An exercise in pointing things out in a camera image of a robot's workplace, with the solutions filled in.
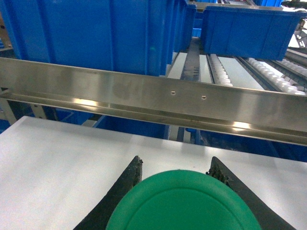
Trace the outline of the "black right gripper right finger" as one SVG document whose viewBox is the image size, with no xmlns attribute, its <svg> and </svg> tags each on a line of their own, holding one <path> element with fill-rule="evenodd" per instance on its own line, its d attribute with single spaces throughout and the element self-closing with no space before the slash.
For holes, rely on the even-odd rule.
<svg viewBox="0 0 307 230">
<path fill-rule="evenodd" d="M 269 208 L 250 188 L 248 188 L 222 161 L 213 156 L 207 175 L 231 188 L 247 204 L 261 229 L 295 230 L 286 220 Z"/>
</svg>

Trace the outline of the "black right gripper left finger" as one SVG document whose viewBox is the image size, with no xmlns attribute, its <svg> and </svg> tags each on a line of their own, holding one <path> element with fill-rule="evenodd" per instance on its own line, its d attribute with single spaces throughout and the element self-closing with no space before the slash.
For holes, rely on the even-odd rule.
<svg viewBox="0 0 307 230">
<path fill-rule="evenodd" d="M 143 161 L 135 156 L 102 200 L 75 227 L 76 230 L 105 230 L 123 197 L 142 181 Z"/>
</svg>

